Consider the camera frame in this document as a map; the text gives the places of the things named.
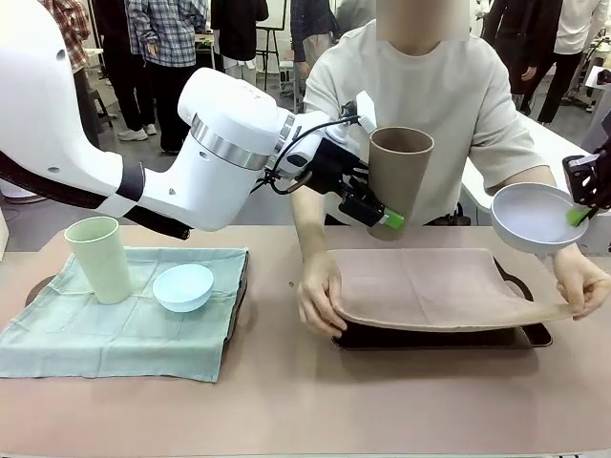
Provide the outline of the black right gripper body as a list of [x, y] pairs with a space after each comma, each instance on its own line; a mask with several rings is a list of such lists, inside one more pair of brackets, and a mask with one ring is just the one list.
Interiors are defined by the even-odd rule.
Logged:
[[592, 155], [567, 156], [562, 160], [562, 167], [576, 204], [598, 210], [610, 209], [609, 147], [599, 147]]

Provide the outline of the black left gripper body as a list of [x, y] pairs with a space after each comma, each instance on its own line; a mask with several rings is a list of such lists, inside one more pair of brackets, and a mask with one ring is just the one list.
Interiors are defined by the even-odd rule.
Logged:
[[365, 163], [358, 156], [323, 138], [313, 159], [306, 165], [305, 174], [309, 180], [305, 186], [320, 195], [335, 194], [339, 197], [351, 191], [349, 173], [359, 163]]

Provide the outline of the person's left hand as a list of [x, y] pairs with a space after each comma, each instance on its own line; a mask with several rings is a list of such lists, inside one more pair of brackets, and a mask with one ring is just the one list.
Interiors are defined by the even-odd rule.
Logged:
[[578, 321], [599, 309], [610, 297], [610, 275], [583, 256], [555, 257], [557, 289]]

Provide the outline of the person's right hand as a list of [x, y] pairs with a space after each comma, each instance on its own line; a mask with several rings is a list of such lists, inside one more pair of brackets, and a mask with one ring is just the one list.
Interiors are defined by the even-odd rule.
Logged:
[[337, 311], [341, 305], [341, 288], [339, 268], [328, 252], [306, 259], [297, 289], [302, 322], [329, 337], [341, 337], [348, 328]]

